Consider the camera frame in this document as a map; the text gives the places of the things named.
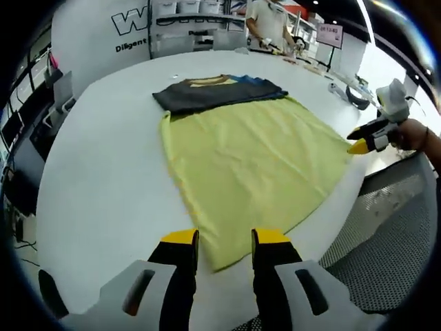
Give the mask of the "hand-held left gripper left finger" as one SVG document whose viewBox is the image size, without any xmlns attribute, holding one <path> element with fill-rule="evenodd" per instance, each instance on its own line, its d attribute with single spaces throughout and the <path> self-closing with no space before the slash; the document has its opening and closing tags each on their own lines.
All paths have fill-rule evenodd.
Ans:
<svg viewBox="0 0 441 331">
<path fill-rule="evenodd" d="M 122 310 L 133 321 L 145 317 L 138 330 L 188 330 L 196 292 L 199 231 L 196 228 L 164 236 L 146 261 L 136 261 Z"/>
</svg>

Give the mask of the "person's right hand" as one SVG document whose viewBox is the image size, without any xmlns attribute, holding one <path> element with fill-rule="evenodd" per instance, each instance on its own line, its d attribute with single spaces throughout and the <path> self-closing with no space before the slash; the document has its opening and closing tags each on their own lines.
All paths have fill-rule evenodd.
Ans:
<svg viewBox="0 0 441 331">
<path fill-rule="evenodd" d="M 424 149 L 429 132 L 419 121 L 407 119 L 391 133 L 391 144 L 401 150 L 420 151 Z"/>
</svg>

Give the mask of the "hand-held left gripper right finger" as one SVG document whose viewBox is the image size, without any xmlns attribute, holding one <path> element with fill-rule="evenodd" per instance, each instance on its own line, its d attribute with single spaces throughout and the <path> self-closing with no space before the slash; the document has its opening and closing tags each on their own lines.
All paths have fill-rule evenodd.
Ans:
<svg viewBox="0 0 441 331">
<path fill-rule="evenodd" d="M 252 230 L 253 290 L 268 330 L 350 330 L 349 291 L 314 261 L 303 261 L 277 230 Z"/>
</svg>

